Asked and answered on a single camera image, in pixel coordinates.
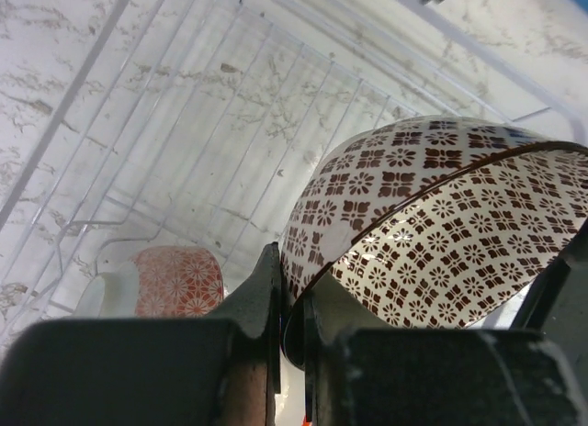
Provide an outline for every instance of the white wire rack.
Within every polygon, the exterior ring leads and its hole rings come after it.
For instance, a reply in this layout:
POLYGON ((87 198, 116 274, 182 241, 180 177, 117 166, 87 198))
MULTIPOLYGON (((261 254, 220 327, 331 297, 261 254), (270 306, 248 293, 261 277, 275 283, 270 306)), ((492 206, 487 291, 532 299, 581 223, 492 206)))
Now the white wire rack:
POLYGON ((318 161, 363 130, 445 113, 583 139, 434 10, 378 2, 385 19, 346 0, 117 0, 0 209, 0 280, 26 290, 0 342, 149 245, 208 248, 232 291, 318 161), (435 53, 447 40, 463 62, 435 53))

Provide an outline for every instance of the patterned bowl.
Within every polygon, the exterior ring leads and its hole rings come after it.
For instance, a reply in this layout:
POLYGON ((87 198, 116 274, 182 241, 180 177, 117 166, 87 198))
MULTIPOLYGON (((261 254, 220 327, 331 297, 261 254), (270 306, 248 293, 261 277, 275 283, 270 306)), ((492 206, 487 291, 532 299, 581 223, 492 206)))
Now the patterned bowl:
POLYGON ((292 307, 328 271, 394 327, 463 328, 532 281, 588 216, 588 150, 475 118, 364 132, 285 229, 292 307))
POLYGON ((221 269, 206 249, 152 247, 94 278, 76 317, 203 316, 223 299, 221 269))

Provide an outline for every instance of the dish rack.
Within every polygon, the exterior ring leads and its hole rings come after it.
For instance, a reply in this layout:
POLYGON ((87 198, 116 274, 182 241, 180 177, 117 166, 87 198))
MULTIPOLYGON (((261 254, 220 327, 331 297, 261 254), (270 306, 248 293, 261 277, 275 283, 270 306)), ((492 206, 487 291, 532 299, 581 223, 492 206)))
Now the dish rack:
POLYGON ((147 246, 211 250, 232 292, 327 152, 431 114, 584 137, 418 0, 116 0, 4 198, 0 342, 147 246))

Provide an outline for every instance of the brown and white bowl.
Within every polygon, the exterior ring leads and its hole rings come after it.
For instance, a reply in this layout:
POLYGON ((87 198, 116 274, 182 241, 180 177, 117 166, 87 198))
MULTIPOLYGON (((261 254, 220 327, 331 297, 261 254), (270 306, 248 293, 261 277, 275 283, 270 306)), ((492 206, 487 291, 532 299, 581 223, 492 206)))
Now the brown and white bowl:
POLYGON ((364 132, 285 229, 293 306, 326 273, 394 327, 463 328, 532 281, 588 216, 588 150, 475 118, 364 132))

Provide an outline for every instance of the brown rim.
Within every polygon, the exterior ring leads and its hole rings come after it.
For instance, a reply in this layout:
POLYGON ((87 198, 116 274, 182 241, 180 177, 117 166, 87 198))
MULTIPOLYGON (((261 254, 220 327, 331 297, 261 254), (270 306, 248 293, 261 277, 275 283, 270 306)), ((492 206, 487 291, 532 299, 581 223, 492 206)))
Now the brown rim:
MULTIPOLYGON (((438 187, 445 185, 445 184, 449 183, 450 181, 455 180, 456 178, 459 178, 460 176, 462 176, 468 172, 475 171, 475 170, 480 169, 481 167, 487 166, 489 164, 494 164, 494 163, 497 163, 501 160, 505 160, 507 158, 517 157, 520 155, 524 155, 526 153, 532 153, 532 152, 536 152, 536 151, 577 151, 579 153, 583 153, 585 155, 588 155, 588 148, 582 146, 581 144, 572 143, 569 141, 543 141, 540 143, 527 144, 525 146, 520 146, 518 148, 513 148, 513 149, 509 149, 509 150, 502 151, 499 153, 495 153, 493 155, 489 155, 488 157, 485 157, 475 163, 471 163, 467 166, 462 167, 461 169, 456 170, 454 173, 448 175, 447 177, 445 177, 441 180, 437 180, 436 182, 432 183, 428 187, 426 187, 426 188, 416 192, 414 195, 406 198, 404 201, 402 201, 396 207, 387 211, 379 219, 373 221, 369 226, 367 226, 364 230, 362 230, 354 239, 351 240, 351 247, 349 247, 349 249, 353 248, 354 245, 356 245, 359 241, 361 241, 373 229, 379 227, 384 221, 391 218, 392 215, 399 213, 404 208, 411 205, 411 203, 413 203, 413 202, 417 201, 418 199, 422 198, 423 196, 429 194, 430 192, 434 191, 438 187)), ((292 305, 292 308, 288 311, 288 315, 287 315, 288 321, 286 322, 286 328, 284 329, 284 332, 282 334, 282 338, 284 339, 284 341, 286 340, 286 337, 288 336, 288 328, 290 325, 291 315, 295 312, 295 308, 297 307, 297 305, 301 302, 301 300, 304 298, 306 293, 309 292, 310 290, 312 290, 312 288, 321 279, 321 277, 326 272, 328 272, 331 269, 331 267, 333 267, 333 265, 339 261, 340 258, 341 257, 339 257, 334 262, 326 263, 321 268, 321 270, 319 270, 319 272, 312 278, 312 280, 309 282, 309 284, 302 290, 302 292, 300 293, 300 296, 296 299, 296 301, 292 305)))

